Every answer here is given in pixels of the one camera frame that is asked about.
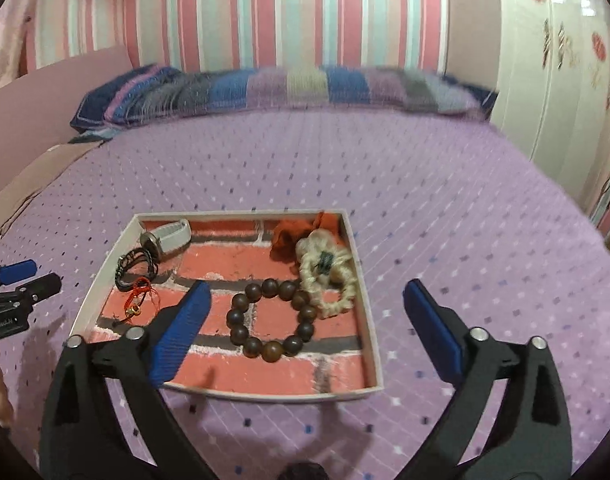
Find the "watch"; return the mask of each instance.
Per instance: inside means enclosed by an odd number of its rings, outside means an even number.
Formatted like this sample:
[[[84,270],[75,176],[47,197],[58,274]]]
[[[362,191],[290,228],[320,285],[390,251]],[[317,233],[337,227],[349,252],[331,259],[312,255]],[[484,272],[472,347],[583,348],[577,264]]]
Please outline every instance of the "watch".
[[[161,261],[166,254],[173,253],[192,239],[192,229],[185,218],[178,222],[161,225],[140,235],[140,246],[154,261]]]

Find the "watch face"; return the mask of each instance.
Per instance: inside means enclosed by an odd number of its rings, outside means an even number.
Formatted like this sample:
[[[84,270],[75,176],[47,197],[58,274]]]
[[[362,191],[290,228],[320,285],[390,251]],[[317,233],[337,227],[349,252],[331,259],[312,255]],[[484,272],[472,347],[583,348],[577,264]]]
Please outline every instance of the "watch face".
[[[157,244],[156,237],[152,233],[145,232],[140,235],[140,246],[151,254],[151,257],[155,262],[160,261],[159,245]]]

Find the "white wardrobe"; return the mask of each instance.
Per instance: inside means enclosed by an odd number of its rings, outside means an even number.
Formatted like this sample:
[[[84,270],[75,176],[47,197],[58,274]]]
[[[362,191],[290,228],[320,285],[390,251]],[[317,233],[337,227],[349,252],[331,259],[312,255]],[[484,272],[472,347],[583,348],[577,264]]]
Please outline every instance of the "white wardrobe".
[[[600,144],[610,142],[610,7],[605,0],[501,0],[501,7],[492,122],[582,204],[598,179]]]

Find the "tray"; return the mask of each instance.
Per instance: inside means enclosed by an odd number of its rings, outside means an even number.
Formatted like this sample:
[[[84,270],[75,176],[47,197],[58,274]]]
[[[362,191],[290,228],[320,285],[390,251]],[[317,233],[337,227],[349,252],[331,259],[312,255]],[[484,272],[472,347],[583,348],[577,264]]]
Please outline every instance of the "tray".
[[[273,364],[261,358],[246,358],[239,347],[230,343],[225,316],[232,295],[242,292],[247,283],[298,276],[295,262],[270,257],[272,232],[284,218],[312,221],[317,210],[134,215],[95,277],[70,334],[97,342],[117,338],[127,330],[130,324],[113,327],[114,319],[124,317],[127,297],[114,285],[118,258],[138,246],[143,229],[186,218],[192,227],[191,244],[162,262],[154,281],[160,308],[177,304],[197,279],[210,283],[212,306],[176,377],[165,386],[256,402],[355,399],[382,390],[376,335],[349,219],[343,210],[328,212],[338,216],[340,234],[354,256],[358,294],[351,311],[317,319],[314,338],[294,358],[283,357]],[[333,296],[338,292],[329,290],[326,294]],[[156,312],[155,304],[146,300],[142,314],[134,317],[131,325],[146,325]],[[263,298],[250,307],[246,325],[251,335],[263,341],[282,340],[295,329],[296,312],[278,297]]]

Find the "white watch strap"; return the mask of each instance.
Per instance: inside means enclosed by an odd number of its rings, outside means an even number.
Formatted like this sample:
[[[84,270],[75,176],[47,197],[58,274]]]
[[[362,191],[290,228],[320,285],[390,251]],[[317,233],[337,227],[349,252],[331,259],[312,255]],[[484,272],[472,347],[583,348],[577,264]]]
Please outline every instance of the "white watch strap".
[[[150,233],[160,240],[160,250],[163,251],[163,254],[176,251],[192,239],[192,229],[185,218],[178,222],[161,225],[152,229]]]

